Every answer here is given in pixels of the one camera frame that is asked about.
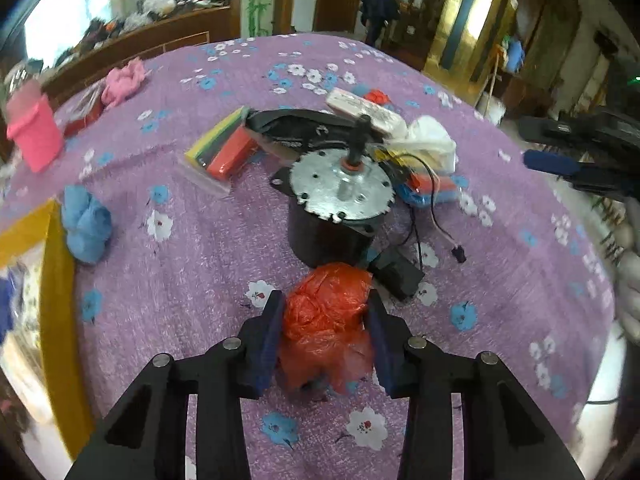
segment orange crumpled bag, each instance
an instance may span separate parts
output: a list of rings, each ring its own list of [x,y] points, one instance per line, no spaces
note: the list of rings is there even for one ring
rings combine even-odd
[[[344,263],[311,272],[287,297],[280,341],[280,366],[295,389],[326,375],[333,389],[371,373],[373,350],[362,314],[371,274]]]

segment cable connector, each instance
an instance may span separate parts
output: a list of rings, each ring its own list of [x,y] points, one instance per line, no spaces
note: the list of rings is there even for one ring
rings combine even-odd
[[[456,257],[456,260],[459,264],[463,264],[466,262],[465,249],[462,245],[456,245],[452,250],[451,254]]]

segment staircase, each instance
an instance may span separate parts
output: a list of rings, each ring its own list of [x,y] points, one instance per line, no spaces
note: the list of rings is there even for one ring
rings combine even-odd
[[[400,19],[385,29],[382,50],[421,71],[436,35],[445,0],[397,0]]]

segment table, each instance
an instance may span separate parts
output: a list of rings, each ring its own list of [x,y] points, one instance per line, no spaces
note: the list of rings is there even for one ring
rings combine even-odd
[[[604,351],[612,288],[584,229],[500,130],[406,65],[331,36],[185,47],[145,67],[140,92],[68,140],[45,172],[18,168],[0,208],[1,230],[81,182],[112,212],[107,255],[95,267],[80,265],[76,285],[81,359],[97,414],[153,355],[204,352],[258,314],[260,292],[291,290],[308,272],[286,240],[287,199],[268,184],[274,159],[254,160],[217,200],[178,173],[177,157],[241,105],[323,110],[327,89],[366,84],[388,94],[408,122],[429,114],[443,124],[458,144],[464,188],[459,203],[437,211],[468,261],[458,264],[419,212],[425,282],[416,299],[387,296],[386,307],[445,351],[495,351],[569,439]],[[78,98],[56,119],[64,122]],[[392,208],[376,247],[401,240],[409,224],[406,208]],[[351,395],[328,392],[320,402],[292,402],[275,385],[258,402],[244,400],[254,479],[396,478],[408,403],[386,398],[375,378],[351,386]],[[372,430],[364,434],[367,421]],[[455,428],[460,478],[460,420]]]

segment screw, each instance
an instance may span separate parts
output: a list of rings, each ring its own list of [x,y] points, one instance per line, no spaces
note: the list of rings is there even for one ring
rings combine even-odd
[[[171,356],[169,354],[158,354],[154,356],[151,362],[156,368],[162,368],[164,366],[167,366],[169,364],[169,361],[171,361]]]
[[[496,365],[498,364],[498,356],[493,352],[481,352],[480,359],[486,365]]]
[[[414,335],[409,338],[409,346],[411,348],[425,348],[427,346],[427,341],[425,338],[420,337],[419,335]]]
[[[242,344],[242,341],[240,340],[239,337],[227,337],[222,342],[222,346],[226,350],[236,350],[236,349],[240,348],[241,344]]]

